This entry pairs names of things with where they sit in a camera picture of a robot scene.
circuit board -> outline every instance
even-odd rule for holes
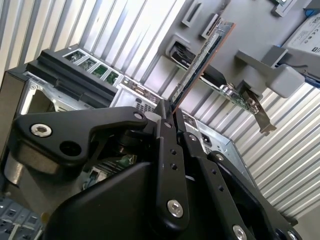
[[[199,53],[193,59],[181,82],[169,97],[173,112],[175,112],[191,90],[192,86],[201,77],[202,73],[215,57],[234,27],[235,24],[233,22],[224,21],[222,18],[216,22],[212,32]]]
[[[228,99],[230,102],[232,102],[233,104],[239,106],[240,108],[253,113],[251,111],[249,111],[249,108],[246,104],[246,101],[244,99],[244,97],[240,94],[234,94],[233,96],[228,96],[226,93],[224,93],[222,90],[218,90],[216,88],[213,89],[215,92],[219,93],[221,96],[225,97],[226,99]]]

black metal bracket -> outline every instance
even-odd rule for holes
[[[288,240],[290,233],[301,240],[221,152],[205,155],[179,109],[172,115],[162,101],[155,112],[157,123],[133,107],[28,114],[13,122],[11,155],[43,180],[74,179],[85,164],[121,154],[142,156],[62,203],[44,240]]]
[[[142,130],[147,123],[134,107],[27,114],[13,121],[8,146],[21,164],[74,179],[97,150],[92,142],[95,135],[103,133],[104,140]]]

corrugated metal wall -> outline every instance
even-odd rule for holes
[[[80,43],[95,56],[168,97],[184,70],[158,47],[184,0],[0,0],[0,75],[46,48]],[[264,196],[299,218],[320,205],[320,91],[307,84],[283,99],[270,90],[262,105],[277,131],[265,137],[252,115],[198,82],[181,107],[231,138]]]

bolt hole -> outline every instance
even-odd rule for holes
[[[177,165],[175,165],[174,163],[171,163],[171,164],[170,164],[170,167],[171,167],[173,170],[177,170],[177,169],[178,169]]]
[[[60,151],[70,157],[78,156],[81,153],[81,147],[74,141],[63,141],[60,144]]]
[[[170,149],[170,153],[171,153],[172,155],[176,155],[176,154],[177,154],[177,152],[176,152],[174,149]]]
[[[39,133],[46,133],[47,132],[47,129],[45,128],[45,127],[43,127],[43,126],[38,126],[37,128],[36,128],[36,130],[39,132]]]

